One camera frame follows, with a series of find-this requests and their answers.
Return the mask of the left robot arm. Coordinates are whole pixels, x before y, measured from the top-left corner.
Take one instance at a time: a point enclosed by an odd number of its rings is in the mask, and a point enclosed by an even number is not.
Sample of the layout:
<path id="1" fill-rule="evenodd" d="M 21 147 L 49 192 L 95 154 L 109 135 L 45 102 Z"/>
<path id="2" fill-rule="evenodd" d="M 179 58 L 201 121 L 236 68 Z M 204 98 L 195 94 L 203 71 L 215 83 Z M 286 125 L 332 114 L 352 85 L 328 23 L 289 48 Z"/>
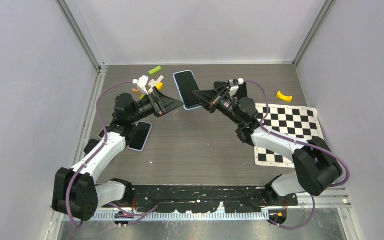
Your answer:
<path id="1" fill-rule="evenodd" d="M 129 93 L 119 94 L 115 98 L 113 119 L 102 129 L 102 139 L 90 140 L 88 145 L 93 148 L 81 161 L 56 172 L 52 209 L 70 219 L 86 222 L 98 208 L 110 203 L 128 207 L 134 199 L 132 184 L 118 178 L 97 184 L 99 176 L 133 140 L 139 131 L 137 122 L 151 115 L 160 118 L 182 106 L 182 101 L 166 96 L 156 88 L 139 101 Z"/>

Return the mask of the purple phone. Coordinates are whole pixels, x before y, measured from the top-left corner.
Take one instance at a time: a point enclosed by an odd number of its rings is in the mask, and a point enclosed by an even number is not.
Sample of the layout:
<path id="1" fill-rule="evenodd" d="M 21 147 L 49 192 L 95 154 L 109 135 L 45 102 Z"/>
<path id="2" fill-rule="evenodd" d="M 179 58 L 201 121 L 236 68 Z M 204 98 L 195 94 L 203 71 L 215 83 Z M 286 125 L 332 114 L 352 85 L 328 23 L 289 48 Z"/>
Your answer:
<path id="1" fill-rule="evenodd" d="M 226 82 L 222 82 L 222 81 L 214 82 L 214 89 L 218 89 L 218 88 L 226 87 L 226 86 L 227 86 Z"/>

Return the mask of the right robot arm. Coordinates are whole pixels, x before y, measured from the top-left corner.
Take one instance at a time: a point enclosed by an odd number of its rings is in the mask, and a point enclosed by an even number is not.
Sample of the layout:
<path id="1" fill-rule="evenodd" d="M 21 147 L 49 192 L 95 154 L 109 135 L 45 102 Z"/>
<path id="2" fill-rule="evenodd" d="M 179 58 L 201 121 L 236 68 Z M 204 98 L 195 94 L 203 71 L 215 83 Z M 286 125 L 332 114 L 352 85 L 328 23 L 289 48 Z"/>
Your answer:
<path id="1" fill-rule="evenodd" d="M 243 143 L 270 150 L 293 162 L 293 173 L 279 175 L 266 184 L 265 198 L 271 205 L 279 205 L 287 195 L 295 193 L 319 196 L 343 175 L 338 158 L 322 138 L 293 138 L 265 127 L 257 118 L 259 112 L 253 99 L 243 97 L 234 101 L 226 86 L 192 93 L 209 113 L 220 111 L 233 121 Z"/>

